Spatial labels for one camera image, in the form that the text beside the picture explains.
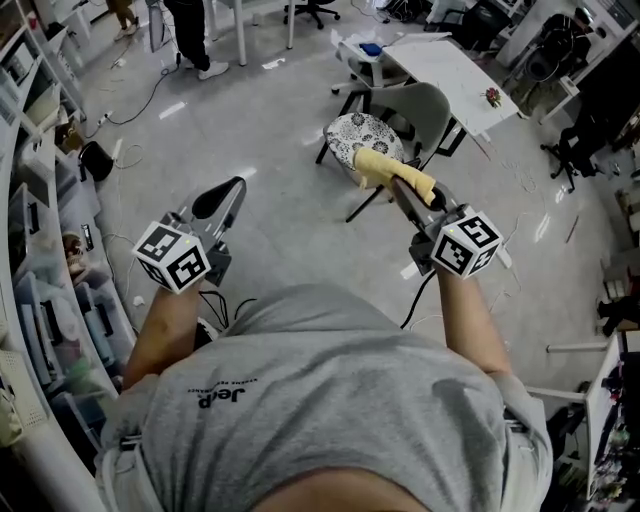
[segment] gray floor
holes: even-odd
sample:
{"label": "gray floor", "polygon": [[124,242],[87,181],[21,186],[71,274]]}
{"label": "gray floor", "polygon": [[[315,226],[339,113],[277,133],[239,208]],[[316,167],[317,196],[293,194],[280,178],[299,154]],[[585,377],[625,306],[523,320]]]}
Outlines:
{"label": "gray floor", "polygon": [[[144,21],[144,3],[137,5]],[[344,0],[333,5],[342,19],[328,17],[323,31],[298,17],[292,50],[285,49],[280,13],[265,16],[259,27],[247,23],[245,68],[237,65],[233,31],[223,31],[212,54],[231,61],[225,75],[201,83],[193,71],[181,70],[163,81],[137,120],[122,127],[105,125],[96,140],[108,151],[120,138],[123,150],[140,145],[128,152],[124,164],[139,156],[143,160],[114,172],[101,185],[102,226],[105,233],[113,232],[124,219],[120,235],[137,240],[150,221],[194,188],[240,174],[247,178],[249,191],[228,236],[234,259],[222,286],[231,307],[281,286],[331,281],[401,322],[422,282],[417,275],[408,280],[402,276],[411,263],[407,249],[414,230],[398,208],[382,198],[345,224],[347,213],[366,196],[331,155],[322,166],[314,159],[323,126],[344,102],[344,95],[333,96],[329,90],[348,79],[334,57],[336,41],[356,32],[391,41],[397,31],[421,27],[379,24]],[[222,17],[228,25],[229,13]],[[113,17],[94,28],[92,62],[83,78],[89,131],[108,110],[114,111],[114,120],[135,113],[161,69],[173,61],[171,45],[150,53],[142,29],[125,53],[124,65],[111,70],[127,44],[111,41],[116,31]],[[276,59],[282,60],[275,65]],[[162,116],[181,102],[183,108]],[[513,233],[508,249],[514,268],[506,270],[496,261],[486,270],[480,277],[485,296],[522,380],[571,389],[593,374],[598,356],[549,356],[544,348],[596,340],[600,262],[620,244],[608,214],[611,184],[605,178],[578,179],[576,192],[568,195],[564,176],[551,180],[555,163],[539,144],[557,137],[553,127],[543,129],[535,121],[514,117],[489,135],[490,143],[481,142],[488,156],[467,138],[452,158],[436,156],[428,172],[459,199],[484,210],[505,236]],[[578,214],[575,233],[566,243]],[[109,253],[120,292],[129,288],[126,308],[139,327],[155,285],[135,264],[127,286],[131,255],[126,240],[113,240]],[[136,295],[144,297],[147,306],[133,307]],[[202,313],[211,317],[204,306]],[[414,319],[424,320],[415,330],[443,340],[439,313],[433,284],[416,310]]]}

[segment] person's leg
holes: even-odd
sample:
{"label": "person's leg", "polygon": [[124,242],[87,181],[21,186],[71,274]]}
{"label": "person's leg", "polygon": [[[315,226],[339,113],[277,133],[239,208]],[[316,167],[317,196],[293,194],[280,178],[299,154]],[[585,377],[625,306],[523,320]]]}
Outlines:
{"label": "person's leg", "polygon": [[136,17],[133,15],[133,13],[131,12],[131,9],[129,9],[128,7],[125,7],[122,10],[122,15],[125,17],[125,19],[129,20],[129,23],[131,23],[132,25],[135,25],[136,22]]}
{"label": "person's leg", "polygon": [[202,0],[165,1],[173,15],[178,50],[200,70],[209,69],[209,56],[204,49],[204,5]]}
{"label": "person's leg", "polygon": [[116,18],[118,18],[122,30],[127,30],[127,15],[122,11],[116,11]]}
{"label": "person's leg", "polygon": [[209,56],[204,47],[204,4],[202,0],[193,0],[189,34],[191,36],[191,56],[189,59],[197,69],[206,71],[209,69]]}

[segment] power cord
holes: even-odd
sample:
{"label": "power cord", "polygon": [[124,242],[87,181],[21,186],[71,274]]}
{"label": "power cord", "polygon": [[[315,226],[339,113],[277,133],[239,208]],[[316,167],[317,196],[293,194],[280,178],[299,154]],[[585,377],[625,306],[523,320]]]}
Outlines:
{"label": "power cord", "polygon": [[429,284],[429,281],[431,281],[431,279],[433,279],[433,276],[435,276],[435,275],[436,275],[436,271],[434,270],[433,272],[431,272],[431,274],[429,274],[427,276],[427,278],[424,280],[424,282],[420,285],[420,288],[418,289],[418,293],[416,294],[416,298],[413,299],[413,304],[411,304],[411,309],[409,310],[409,314],[407,315],[407,318],[405,318],[404,322],[402,322],[402,325],[400,326],[400,329],[404,329],[409,324],[409,322],[411,321],[411,317],[413,316],[413,313],[416,310],[416,306],[418,305],[418,301],[420,300],[420,297],[422,296],[422,292],[424,292],[424,289]]}
{"label": "power cord", "polygon": [[113,120],[113,119],[111,119],[111,118],[107,119],[107,121],[108,121],[108,122],[110,122],[111,124],[115,124],[116,126],[122,126],[122,125],[127,124],[127,123],[130,123],[131,121],[133,121],[133,120],[137,119],[138,117],[140,117],[140,114],[142,114],[142,113],[147,109],[147,107],[148,107],[148,106],[149,106],[149,104],[151,103],[151,100],[153,100],[153,97],[155,96],[155,94],[156,94],[156,90],[158,89],[158,86],[160,85],[160,83],[161,83],[165,78],[167,78],[169,75],[172,75],[173,73],[175,73],[176,71],[178,71],[178,69],[180,69],[180,58],[181,58],[181,55],[180,55],[180,54],[178,54],[178,55],[179,55],[179,57],[176,59],[176,60],[177,60],[176,68],[175,68],[173,71],[169,71],[169,68],[164,68],[164,69],[160,72],[160,74],[162,75],[162,76],[160,77],[160,80],[158,80],[158,81],[156,82],[156,85],[154,85],[154,86],[153,86],[153,91],[151,92],[151,96],[149,97],[149,99],[148,99],[148,100],[147,100],[147,102],[145,103],[144,107],[142,107],[142,109],[141,109],[141,110],[140,110],[136,115],[134,115],[133,117],[130,117],[129,119],[126,119],[126,120],[124,120],[124,121],[114,121],[114,120]]}
{"label": "power cord", "polygon": [[[216,318],[218,319],[218,322],[220,323],[220,326],[222,327],[221,330],[225,330],[229,328],[229,311],[227,309],[227,299],[224,298],[224,295],[222,295],[220,292],[217,292],[215,290],[206,290],[206,291],[201,291],[198,292],[200,294],[200,297],[202,297],[202,300],[204,300],[209,307],[211,308],[211,311],[213,311],[213,314],[216,315]],[[218,297],[218,302],[219,302],[219,307],[220,307],[220,313],[218,313],[218,311],[216,311],[216,308],[213,307],[213,304],[211,304],[211,302],[209,302],[207,300],[207,295],[215,295],[216,297]],[[240,312],[240,309],[242,308],[242,306],[244,306],[245,304],[248,304],[249,302],[255,301],[258,299],[245,299],[243,300],[238,307],[236,308],[236,312],[233,316],[233,319],[236,320],[238,318],[238,313]]]}

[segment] desk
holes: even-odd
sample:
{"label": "desk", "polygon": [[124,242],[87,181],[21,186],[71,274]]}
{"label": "desk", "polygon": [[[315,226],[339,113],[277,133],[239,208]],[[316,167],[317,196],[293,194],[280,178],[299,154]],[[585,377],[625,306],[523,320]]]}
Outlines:
{"label": "desk", "polygon": [[[238,39],[238,61],[241,66],[247,65],[247,50],[245,48],[244,43],[244,25],[242,19],[242,7],[243,4],[251,5],[260,5],[266,3],[274,3],[273,0],[220,0],[223,4],[225,4],[230,9],[233,9],[233,18],[236,24],[236,37]],[[209,36],[212,41],[218,39],[218,28],[216,26],[216,14],[215,14],[215,6],[213,5],[212,0],[204,0],[205,4],[205,16],[207,18],[207,23],[209,24]],[[295,1],[289,0],[289,12],[295,12]],[[289,38],[287,40],[287,48],[290,50],[293,48],[293,24],[294,24],[295,16],[289,16]]]}
{"label": "desk", "polygon": [[[481,135],[518,112],[518,107],[511,98],[462,50],[449,41],[387,46],[383,52],[414,80],[435,85],[449,100],[452,122],[447,127],[445,137],[456,122],[462,129],[449,148],[436,150],[440,155],[451,156],[466,133],[472,137]],[[501,107],[493,108],[484,98],[486,90],[490,87],[500,91]]]}
{"label": "desk", "polygon": [[591,385],[586,393],[573,393],[567,391],[556,391],[553,389],[532,388],[527,386],[527,391],[532,395],[561,398],[570,402],[582,403],[585,405],[585,415],[587,420],[587,437],[589,442],[587,489],[590,499],[595,492],[594,479],[596,473],[596,454],[598,446],[605,428],[605,423],[609,417],[615,402],[611,399],[611,394],[602,387],[602,380],[609,376],[611,371],[620,363],[620,342],[617,336],[612,336],[608,342],[602,343],[582,343],[575,345],[558,345],[547,347],[547,352],[605,352],[604,359],[598,370],[596,378],[591,381]]}

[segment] white sneaker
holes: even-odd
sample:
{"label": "white sneaker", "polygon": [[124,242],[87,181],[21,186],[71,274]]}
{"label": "white sneaker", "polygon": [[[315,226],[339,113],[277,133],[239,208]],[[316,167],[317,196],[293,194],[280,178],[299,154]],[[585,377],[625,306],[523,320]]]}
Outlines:
{"label": "white sneaker", "polygon": [[113,38],[113,40],[114,40],[114,41],[120,41],[120,39],[122,39],[124,36],[126,36],[126,35],[127,35],[127,30],[128,30],[128,29],[121,28],[121,29],[120,29],[120,32],[118,32],[118,33],[116,34],[116,37],[114,37],[114,38]]}
{"label": "white sneaker", "polygon": [[198,78],[200,80],[206,80],[207,78],[211,78],[212,76],[221,75],[227,69],[229,69],[228,62],[216,62],[215,60],[212,60],[209,63],[209,69],[207,69],[206,71],[198,71]]}

